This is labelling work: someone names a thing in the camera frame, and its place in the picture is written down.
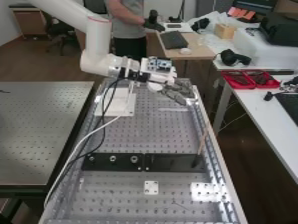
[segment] white desk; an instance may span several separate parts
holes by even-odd
[[[275,78],[280,81],[291,80],[295,78],[295,75],[275,76]],[[298,184],[298,126],[276,97],[269,102],[264,100],[268,91],[273,93],[281,92],[279,89],[235,90],[225,82],[213,129],[215,132],[219,133],[231,95],[235,93],[248,115]]]

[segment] person's hand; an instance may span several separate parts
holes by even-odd
[[[144,27],[152,30],[158,30],[159,32],[166,31],[166,27],[160,23],[151,23],[150,19],[146,19]]]

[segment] small white block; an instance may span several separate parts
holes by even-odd
[[[159,194],[159,181],[146,181],[144,183],[144,194],[158,195]]]

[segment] black box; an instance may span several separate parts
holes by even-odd
[[[271,44],[298,47],[298,14],[271,13],[261,22],[261,32]]]

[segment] keyboard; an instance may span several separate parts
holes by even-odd
[[[162,34],[162,40],[166,45],[166,49],[182,49],[190,46],[183,34],[179,31],[172,31]]]
[[[276,95],[283,107],[298,125],[298,94],[277,94]]]

